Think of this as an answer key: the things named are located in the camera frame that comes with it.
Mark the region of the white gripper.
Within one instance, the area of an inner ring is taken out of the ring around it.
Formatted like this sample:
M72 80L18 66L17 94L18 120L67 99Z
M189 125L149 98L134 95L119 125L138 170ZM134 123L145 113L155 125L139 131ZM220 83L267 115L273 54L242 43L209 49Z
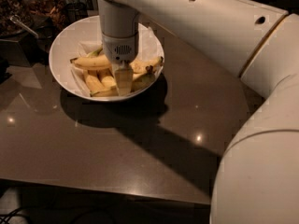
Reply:
M129 37L112 37L102 35L103 50L112 64L112 73L115 78L119 96L131 92L134 71L129 62L133 61L138 53L138 34Z

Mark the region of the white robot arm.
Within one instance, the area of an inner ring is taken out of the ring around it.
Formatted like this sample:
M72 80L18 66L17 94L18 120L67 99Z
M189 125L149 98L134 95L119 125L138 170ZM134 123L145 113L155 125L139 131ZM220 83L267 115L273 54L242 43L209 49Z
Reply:
M107 0L239 77L249 113L224 151L209 224L299 224L299 16L250 0Z

